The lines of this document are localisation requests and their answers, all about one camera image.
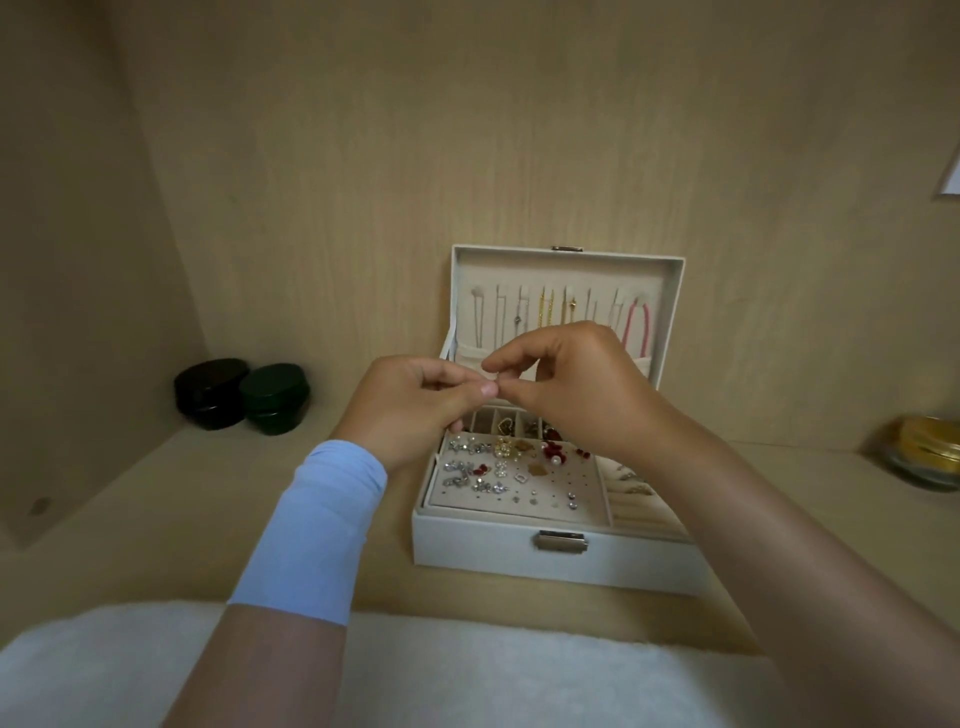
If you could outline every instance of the blue wristband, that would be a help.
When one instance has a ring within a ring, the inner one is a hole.
[[[387,473],[359,445],[330,440],[297,468],[229,604],[347,624],[360,551]]]

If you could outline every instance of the white fur rug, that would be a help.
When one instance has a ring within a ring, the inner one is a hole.
[[[223,611],[102,607],[0,652],[0,725],[158,725]],[[356,614],[338,727],[792,725],[769,661],[444,619]]]

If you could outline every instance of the person's right hand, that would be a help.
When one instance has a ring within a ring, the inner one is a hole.
[[[537,381],[519,376],[537,362]],[[619,462],[677,411],[616,334],[592,321],[529,331],[484,359],[500,397],[543,417],[564,439]]]

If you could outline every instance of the white jewelry box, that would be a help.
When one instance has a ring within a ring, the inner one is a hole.
[[[482,371],[490,352],[526,330],[590,318],[613,328],[656,387],[683,274],[681,257],[454,246],[441,358]],[[554,466],[556,450],[542,449],[549,425],[504,400],[467,425],[468,434],[444,436],[427,466],[413,513],[416,564],[686,595],[706,586],[700,550],[623,466],[562,433],[564,462]],[[510,457],[486,451],[498,440]]]

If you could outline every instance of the black container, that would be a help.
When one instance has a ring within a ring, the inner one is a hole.
[[[174,379],[177,409],[203,429],[223,429],[244,418],[240,382],[250,373],[242,359],[212,359]]]
[[[247,419],[267,435],[281,435],[300,424],[310,399],[306,375],[296,364],[271,364],[240,382]]]

